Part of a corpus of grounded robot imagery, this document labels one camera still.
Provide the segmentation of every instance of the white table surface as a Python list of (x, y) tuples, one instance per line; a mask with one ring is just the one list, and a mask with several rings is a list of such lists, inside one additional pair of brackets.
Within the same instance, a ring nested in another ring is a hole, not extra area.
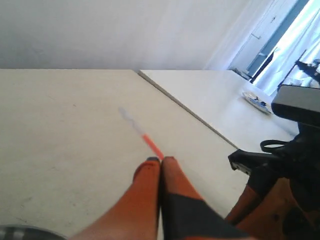
[(290, 141), (298, 134), (297, 123), (266, 115), (246, 102), (244, 91), (266, 103), (272, 100), (232, 71), (141, 70), (139, 74), (236, 148), (261, 152), (263, 140)]
[(0, 224), (70, 236), (109, 209), (154, 155), (119, 106), (225, 216), (248, 179), (236, 149), (135, 72), (0, 69)]

